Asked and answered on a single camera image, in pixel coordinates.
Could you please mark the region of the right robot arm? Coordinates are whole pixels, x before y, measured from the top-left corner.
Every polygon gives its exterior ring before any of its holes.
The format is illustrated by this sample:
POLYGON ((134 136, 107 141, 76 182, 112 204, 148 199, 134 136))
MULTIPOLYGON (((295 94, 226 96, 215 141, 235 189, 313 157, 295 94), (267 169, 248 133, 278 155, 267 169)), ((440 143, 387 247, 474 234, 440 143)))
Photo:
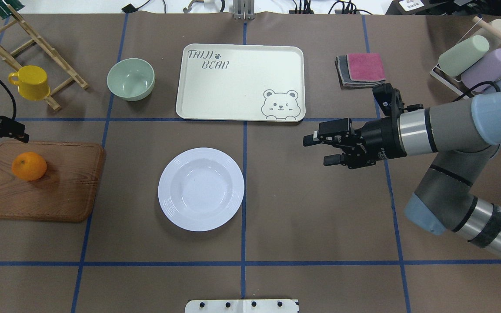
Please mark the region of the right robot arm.
POLYGON ((501 92, 424 109, 404 105, 397 89, 374 93, 384 117, 358 129, 351 119, 320 123, 303 145, 341 150, 325 166, 349 169, 388 159, 435 153, 405 208, 411 222, 439 235, 450 230, 501 257, 501 206, 471 194, 501 146, 501 92))

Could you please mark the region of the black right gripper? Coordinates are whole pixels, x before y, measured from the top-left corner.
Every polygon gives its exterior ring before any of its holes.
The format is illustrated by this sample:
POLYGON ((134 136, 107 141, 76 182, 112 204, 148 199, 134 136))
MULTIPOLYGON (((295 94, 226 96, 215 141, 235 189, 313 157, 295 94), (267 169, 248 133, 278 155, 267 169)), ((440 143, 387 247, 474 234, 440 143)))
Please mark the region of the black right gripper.
POLYGON ((341 147, 343 151, 342 154, 325 156, 324 166, 341 165, 357 169, 405 156, 395 117, 369 121, 359 129, 352 127, 349 118, 322 122, 318 130, 303 138, 304 147, 318 144, 341 147))

